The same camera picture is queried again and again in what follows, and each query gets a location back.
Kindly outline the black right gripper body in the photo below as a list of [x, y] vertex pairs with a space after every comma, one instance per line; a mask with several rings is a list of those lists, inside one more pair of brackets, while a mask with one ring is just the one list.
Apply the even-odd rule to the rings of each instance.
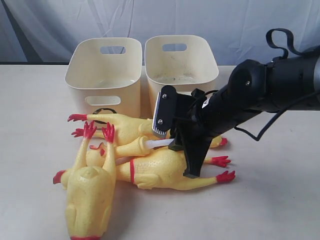
[[198, 88], [194, 89], [189, 94], [177, 92], [177, 102], [175, 116], [172, 122], [172, 132], [181, 130], [184, 142], [211, 140], [204, 124], [201, 122], [201, 111], [203, 103], [208, 100], [208, 96], [215, 94], [214, 90], [203, 91]]

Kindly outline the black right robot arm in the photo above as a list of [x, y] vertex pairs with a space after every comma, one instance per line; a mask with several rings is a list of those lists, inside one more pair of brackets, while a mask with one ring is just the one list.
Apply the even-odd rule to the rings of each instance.
[[232, 71], [227, 85], [210, 98], [201, 90], [182, 95], [172, 86], [163, 87], [165, 126], [173, 143], [170, 149], [185, 155], [185, 177], [200, 175], [213, 138], [257, 115], [268, 112], [279, 118], [290, 110], [320, 108], [320, 56], [302, 54], [262, 64], [247, 59]]

